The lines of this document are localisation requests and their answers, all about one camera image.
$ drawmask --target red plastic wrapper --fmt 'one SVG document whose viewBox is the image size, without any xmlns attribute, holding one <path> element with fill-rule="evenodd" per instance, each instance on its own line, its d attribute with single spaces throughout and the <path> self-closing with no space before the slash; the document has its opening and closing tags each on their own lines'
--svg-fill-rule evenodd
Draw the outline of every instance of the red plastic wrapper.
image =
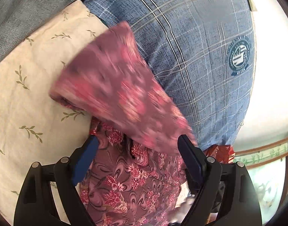
<svg viewBox="0 0 288 226">
<path fill-rule="evenodd" d="M 208 149 L 204 151 L 204 154 L 208 156 L 212 156 L 220 163 L 233 163 L 233 159 L 235 156 L 235 152 L 231 145 L 212 145 Z"/>
</svg>

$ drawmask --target printed badge logo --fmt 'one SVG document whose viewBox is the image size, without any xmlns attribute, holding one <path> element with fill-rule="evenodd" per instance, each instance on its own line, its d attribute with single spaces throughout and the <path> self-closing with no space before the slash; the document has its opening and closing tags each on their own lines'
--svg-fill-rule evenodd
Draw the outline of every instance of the printed badge logo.
<svg viewBox="0 0 288 226">
<path fill-rule="evenodd" d="M 248 67 L 251 44 L 246 36 L 235 38 L 229 46 L 227 63 L 232 69 L 232 76 L 238 76 Z"/>
</svg>

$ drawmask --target pink floral garment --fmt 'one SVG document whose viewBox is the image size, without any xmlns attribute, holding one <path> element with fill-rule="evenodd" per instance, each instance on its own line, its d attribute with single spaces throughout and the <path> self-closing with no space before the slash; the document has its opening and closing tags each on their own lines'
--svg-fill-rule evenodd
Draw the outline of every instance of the pink floral garment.
<svg viewBox="0 0 288 226">
<path fill-rule="evenodd" d="M 181 156 L 148 149 L 96 118 L 90 134 L 97 136 L 99 148 L 81 183 L 81 200 L 93 221 L 167 225 L 186 181 Z"/>
<path fill-rule="evenodd" d="M 111 28 L 83 49 L 50 94 L 95 116 L 90 134 L 97 136 L 99 149 L 81 195 L 94 222 L 166 225 L 166 213 L 186 180 L 177 139 L 194 137 L 139 55 L 128 24 Z"/>
<path fill-rule="evenodd" d="M 127 22 L 87 45 L 63 70 L 50 95 L 155 151 L 178 155 L 181 134 L 196 145 L 186 119 L 141 58 Z"/>
</svg>

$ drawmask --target metal screw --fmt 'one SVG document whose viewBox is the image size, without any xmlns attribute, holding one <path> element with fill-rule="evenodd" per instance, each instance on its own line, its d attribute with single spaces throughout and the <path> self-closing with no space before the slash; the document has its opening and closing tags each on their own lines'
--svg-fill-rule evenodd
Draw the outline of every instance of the metal screw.
<svg viewBox="0 0 288 226">
<path fill-rule="evenodd" d="M 209 157 L 207 158 L 207 162 L 209 162 L 209 163 L 214 163 L 214 162 L 215 162 L 215 159 L 214 159 L 212 156 L 209 156 Z"/>
<path fill-rule="evenodd" d="M 63 157 L 60 162 L 61 163 L 67 163 L 69 161 L 69 158 L 68 157 Z"/>
<path fill-rule="evenodd" d="M 38 163 L 37 161 L 32 164 L 32 167 L 33 167 L 33 168 L 36 168 L 36 167 L 38 167 L 38 166 L 39 166 L 39 163 Z"/>
<path fill-rule="evenodd" d="M 244 163 L 241 162 L 241 161 L 238 161 L 236 164 L 237 164 L 237 166 L 239 166 L 239 167 L 244 167 Z"/>
</svg>

